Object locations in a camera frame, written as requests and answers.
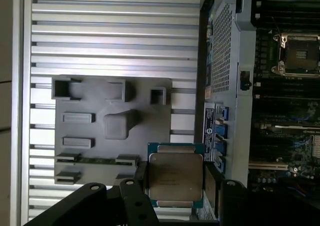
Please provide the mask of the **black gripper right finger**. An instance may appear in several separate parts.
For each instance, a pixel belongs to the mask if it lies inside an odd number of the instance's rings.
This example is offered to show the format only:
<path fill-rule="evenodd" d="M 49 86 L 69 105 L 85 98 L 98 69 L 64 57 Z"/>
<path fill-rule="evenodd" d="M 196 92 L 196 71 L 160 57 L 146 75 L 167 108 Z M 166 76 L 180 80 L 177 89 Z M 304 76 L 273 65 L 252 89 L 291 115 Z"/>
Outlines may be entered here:
<path fill-rule="evenodd" d="M 297 187 L 260 185 L 256 190 L 225 179 L 214 164 L 204 165 L 204 187 L 220 225 L 319 225 L 320 199 Z"/>

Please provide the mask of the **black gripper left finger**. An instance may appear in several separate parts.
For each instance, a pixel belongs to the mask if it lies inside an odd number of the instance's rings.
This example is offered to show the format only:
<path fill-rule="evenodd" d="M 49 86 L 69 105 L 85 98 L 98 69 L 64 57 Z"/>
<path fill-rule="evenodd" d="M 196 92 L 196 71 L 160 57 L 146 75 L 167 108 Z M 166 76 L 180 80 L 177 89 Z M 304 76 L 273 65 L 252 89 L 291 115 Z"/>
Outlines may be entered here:
<path fill-rule="evenodd" d="M 158 225 L 159 220 L 144 185 L 148 163 L 140 163 L 134 177 L 110 189 L 87 183 L 27 225 Z"/>

